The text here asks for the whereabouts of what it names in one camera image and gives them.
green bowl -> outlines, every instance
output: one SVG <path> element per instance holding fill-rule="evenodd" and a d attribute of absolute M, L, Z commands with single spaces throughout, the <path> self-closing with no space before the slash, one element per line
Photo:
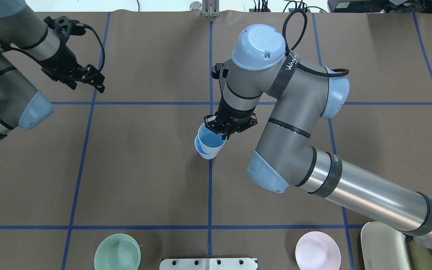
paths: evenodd
<path fill-rule="evenodd" d="M 96 270 L 137 270 L 141 261 L 138 243 L 127 234 L 104 239 L 94 255 Z"/>

